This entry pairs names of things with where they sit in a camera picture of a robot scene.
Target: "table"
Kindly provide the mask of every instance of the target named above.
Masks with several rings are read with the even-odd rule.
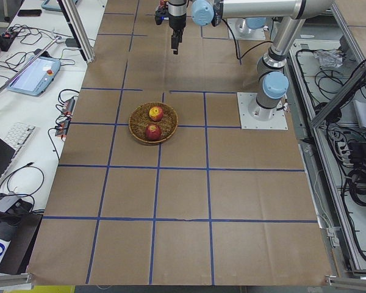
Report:
[[[82,0],[77,6],[79,14],[84,21],[85,30],[90,39],[96,39],[106,2],[107,0]],[[41,3],[42,1],[40,0],[26,0],[21,8],[39,9]],[[25,24],[60,34],[71,35],[69,27],[60,12],[43,10],[42,15],[38,18],[16,16],[14,17],[11,26],[15,24]],[[28,38],[27,41],[32,42],[33,38]],[[5,60],[16,52],[29,52],[34,51],[37,48],[42,49],[49,41],[50,39],[48,37],[43,37],[35,45],[24,45],[21,44],[20,40],[17,38],[8,52],[0,54],[0,60]],[[65,45],[57,44],[49,49],[48,52],[53,57],[60,57],[62,49],[64,48],[66,48]],[[43,170],[45,182],[42,188],[34,196],[34,209],[45,208],[58,164],[57,156],[52,151],[52,144],[47,135],[47,130],[54,127],[55,119],[59,115],[59,112],[54,107],[57,103],[57,96],[62,89],[80,90],[85,71],[87,70],[87,63],[83,61],[78,51],[65,51],[64,58],[65,57],[75,60],[76,64],[73,66],[61,67],[61,70],[52,84],[40,96],[27,96],[7,90],[0,94],[1,138],[5,137],[10,127],[16,122],[35,125],[37,127],[33,136],[30,138],[30,141],[27,142],[24,149],[16,157],[15,162],[11,165],[9,170],[9,172],[11,172],[28,162],[35,162],[35,166],[40,167]],[[0,69],[0,74],[11,77],[11,74],[13,73],[9,70]],[[0,86],[4,82],[5,79],[0,78]],[[64,93],[62,96],[63,99],[66,100],[73,95],[74,93]],[[53,140],[58,152],[61,153],[63,141],[55,137],[53,137]],[[13,186],[18,186],[18,189],[16,190],[18,192],[32,192],[35,190],[35,185],[38,184],[37,182],[40,182],[40,175],[37,172],[33,172],[33,170],[21,172],[13,178]]]

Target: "woven basket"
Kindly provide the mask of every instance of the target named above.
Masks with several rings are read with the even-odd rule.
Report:
[[[152,107],[159,106],[163,109],[164,116],[161,121],[155,122],[149,117],[149,110]],[[145,129],[149,124],[156,124],[162,130],[160,140],[149,141],[145,137]],[[167,104],[159,102],[151,102],[142,104],[130,115],[129,129],[130,133],[144,145],[157,145],[168,140],[178,126],[178,116],[175,110]]]

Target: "white keyboard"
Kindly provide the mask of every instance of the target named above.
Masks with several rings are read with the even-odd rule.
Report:
[[[15,149],[15,154],[13,157],[19,153],[19,150],[24,146],[34,129],[34,125],[27,125],[20,122],[12,125],[11,129],[4,138],[4,141]]]

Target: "metal base plate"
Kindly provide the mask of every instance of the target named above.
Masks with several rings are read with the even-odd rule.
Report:
[[[228,25],[231,27],[236,40],[264,41],[266,39],[263,29],[254,29],[250,34],[241,34],[236,29],[236,21],[238,19],[239,18],[228,18]],[[233,40],[231,32],[229,30],[228,32],[229,32],[229,39]]]
[[[276,111],[275,116],[270,121],[259,121],[252,117],[248,112],[248,105],[256,98],[256,95],[257,93],[237,93],[242,129],[288,130],[283,111]],[[282,107],[282,103],[279,102],[277,107]]]

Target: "apple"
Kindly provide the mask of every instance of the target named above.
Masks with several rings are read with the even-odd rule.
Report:
[[[156,121],[156,122],[160,121],[161,119],[163,119],[163,116],[164,116],[164,111],[159,106],[152,107],[149,110],[149,117],[151,117],[151,119],[153,121]]]
[[[161,128],[156,124],[149,124],[145,129],[145,137],[150,141],[160,140]]]

